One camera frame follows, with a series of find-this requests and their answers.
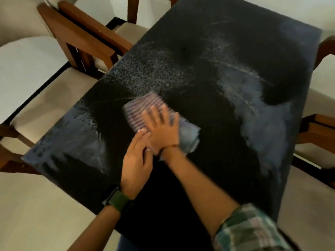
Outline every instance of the green watch strap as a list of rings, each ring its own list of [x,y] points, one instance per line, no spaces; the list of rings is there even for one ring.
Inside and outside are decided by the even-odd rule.
[[[117,211],[122,213],[133,204],[133,201],[129,199],[128,196],[123,194],[120,190],[116,190],[116,192],[112,195],[111,199],[109,199],[109,203]]]

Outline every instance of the bracelet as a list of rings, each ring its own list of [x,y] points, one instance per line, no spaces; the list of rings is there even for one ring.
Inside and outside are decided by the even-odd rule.
[[[160,157],[161,154],[162,154],[162,152],[163,152],[166,148],[169,148],[169,147],[178,147],[178,146],[179,146],[179,144],[173,144],[173,145],[165,146],[165,147],[163,147],[163,148],[161,148],[161,149],[159,150],[157,156]]]

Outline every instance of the watch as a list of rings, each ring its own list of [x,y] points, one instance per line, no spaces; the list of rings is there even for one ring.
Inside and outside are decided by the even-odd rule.
[[[110,204],[120,213],[126,213],[134,201],[120,191],[119,185],[112,185],[108,190],[111,193],[103,200],[103,205]]]

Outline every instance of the black tabletop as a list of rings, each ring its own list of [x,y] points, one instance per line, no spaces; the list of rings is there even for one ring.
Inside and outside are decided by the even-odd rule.
[[[121,107],[154,90],[201,128],[189,158],[276,220],[319,37],[242,0],[180,0],[24,160],[99,213],[134,135]],[[116,229],[144,250],[210,249],[182,186],[158,161]]]

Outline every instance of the sleeve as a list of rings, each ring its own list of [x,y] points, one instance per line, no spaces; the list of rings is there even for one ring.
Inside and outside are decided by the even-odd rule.
[[[220,225],[213,248],[216,251],[292,250],[270,217],[251,203],[236,209]]]

